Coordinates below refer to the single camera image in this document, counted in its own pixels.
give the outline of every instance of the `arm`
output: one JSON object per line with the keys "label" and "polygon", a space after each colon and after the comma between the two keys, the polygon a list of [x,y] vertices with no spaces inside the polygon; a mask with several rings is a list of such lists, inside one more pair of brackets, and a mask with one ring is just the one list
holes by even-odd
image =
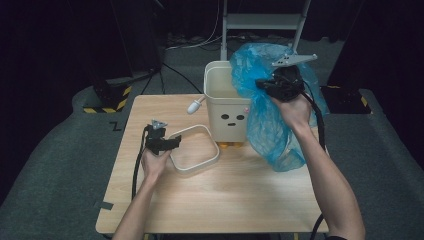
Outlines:
{"label": "arm", "polygon": [[122,217],[113,236],[114,240],[143,239],[144,225],[146,224],[150,201],[155,187],[165,170],[166,161],[170,154],[171,151],[166,151],[161,156],[155,156],[148,149],[144,151],[141,158],[144,170],[143,182]]}
{"label": "arm", "polygon": [[310,103],[302,95],[287,103],[277,99],[272,101],[299,141],[330,236],[349,240],[365,239],[365,227],[355,194],[309,127]]}

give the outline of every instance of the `white container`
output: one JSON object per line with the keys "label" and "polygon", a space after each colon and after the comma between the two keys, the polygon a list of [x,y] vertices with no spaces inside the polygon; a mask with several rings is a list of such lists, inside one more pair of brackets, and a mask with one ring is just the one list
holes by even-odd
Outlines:
{"label": "white container", "polygon": [[189,174],[218,162],[219,147],[206,126],[194,125],[172,134],[169,139],[177,136],[184,139],[170,156],[177,172]]}
{"label": "white container", "polygon": [[241,98],[233,87],[231,64],[214,61],[206,65],[203,91],[209,125],[216,142],[245,142],[250,99]]}

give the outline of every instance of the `hand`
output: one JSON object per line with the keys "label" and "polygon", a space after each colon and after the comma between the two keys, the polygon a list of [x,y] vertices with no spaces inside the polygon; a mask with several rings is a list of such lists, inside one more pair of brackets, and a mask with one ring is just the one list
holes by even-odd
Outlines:
{"label": "hand", "polygon": [[281,102],[273,97],[271,97],[271,100],[280,109],[284,122],[293,131],[305,127],[309,129],[309,118],[312,107],[303,95],[299,95],[289,102]]}
{"label": "hand", "polygon": [[149,149],[145,149],[141,157],[141,165],[144,171],[144,179],[156,182],[163,174],[171,150],[162,155],[155,155]]}

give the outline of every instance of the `black cable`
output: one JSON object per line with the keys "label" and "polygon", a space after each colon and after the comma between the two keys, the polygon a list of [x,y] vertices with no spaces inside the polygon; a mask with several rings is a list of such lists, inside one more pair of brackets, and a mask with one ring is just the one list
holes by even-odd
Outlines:
{"label": "black cable", "polygon": [[196,85],[194,85],[194,83],[192,81],[190,81],[190,79],[188,79],[186,76],[184,76],[182,73],[178,72],[177,70],[173,69],[172,67],[166,65],[166,63],[163,63],[163,65],[169,69],[171,69],[172,71],[176,72],[178,75],[180,75],[181,77],[185,78],[199,93],[203,94],[202,91],[200,91]]}
{"label": "black cable", "polygon": [[162,85],[162,93],[165,94],[165,83],[163,82],[162,71],[159,72],[160,82]]}
{"label": "black cable", "polygon": [[140,168],[141,157],[143,156],[145,147],[144,147],[144,137],[146,136],[147,127],[143,130],[143,136],[141,137],[141,145],[140,150],[138,151],[137,159],[135,161],[134,173],[133,173],[133,183],[132,183],[132,191],[131,191],[131,200],[134,199],[135,194],[137,193],[137,176],[138,169]]}
{"label": "black cable", "polygon": [[322,213],[321,213],[321,215],[319,215],[317,221],[315,222],[314,228],[312,229],[310,240],[315,239],[315,235],[317,234],[318,227],[319,227],[319,225],[321,225],[322,220],[324,220],[324,215],[322,215]]}
{"label": "black cable", "polygon": [[143,90],[141,91],[140,95],[143,95],[144,91],[146,91],[147,86],[149,86],[150,81],[152,80],[153,75],[150,76],[149,81],[147,81],[146,85],[144,86]]}
{"label": "black cable", "polygon": [[111,237],[111,236],[108,236],[108,235],[106,235],[106,234],[102,234],[102,236],[103,236],[104,238],[106,238],[106,239],[112,239],[112,237]]}
{"label": "black cable", "polygon": [[145,79],[148,79],[148,78],[152,78],[153,75],[155,75],[156,73],[158,73],[158,70],[156,70],[156,69],[150,70],[147,75],[144,75],[144,76],[141,76],[141,77],[138,77],[138,78],[135,78],[135,79],[131,79],[129,81],[125,81],[125,82],[121,82],[121,83],[112,83],[112,84],[109,84],[109,85],[111,87],[120,87],[120,86],[123,86],[123,85],[132,84],[132,83],[135,83],[135,82],[138,82],[138,81],[142,81],[142,80],[145,80]]}
{"label": "black cable", "polygon": [[[308,102],[311,104],[312,109],[314,110],[315,116],[317,118],[318,141],[319,141],[319,144],[322,147],[322,149],[325,151],[326,149],[325,149],[325,125],[324,125],[324,119],[323,119],[323,116],[322,116],[321,109],[318,107],[318,105],[315,102],[315,98],[314,98],[314,95],[312,93],[312,90],[311,90],[310,86],[308,85],[308,83],[306,83],[304,80],[302,80],[302,82],[309,89],[309,92],[310,92],[311,96],[309,96],[304,90],[302,90],[301,88],[299,88],[297,85],[293,84],[285,76],[279,76],[279,77],[285,79],[285,82],[287,82],[289,84],[289,86],[287,86],[289,91],[291,91],[291,90],[294,89],[295,91],[297,91],[300,94],[302,94],[302,96],[304,96],[306,98],[306,100],[308,100]],[[321,213],[320,216],[318,217],[317,221],[315,222],[314,228],[312,229],[310,240],[315,239],[315,235],[316,235],[316,233],[318,231],[318,228],[321,225],[321,222],[322,222],[323,219],[324,219],[324,215]]]}

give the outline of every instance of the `yellow black tape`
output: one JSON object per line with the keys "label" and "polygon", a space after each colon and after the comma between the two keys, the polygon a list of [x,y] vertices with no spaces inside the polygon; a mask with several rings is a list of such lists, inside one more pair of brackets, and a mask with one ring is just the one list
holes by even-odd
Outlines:
{"label": "yellow black tape", "polygon": [[[340,88],[339,86],[327,86],[327,87],[328,88]],[[364,98],[364,96],[361,96],[361,102],[362,102],[362,105],[364,105],[364,107],[368,108],[368,102]]]}
{"label": "yellow black tape", "polygon": [[127,87],[122,93],[122,97],[118,99],[116,107],[84,107],[85,113],[116,113],[121,112],[127,103],[129,93],[131,92],[131,87]]}

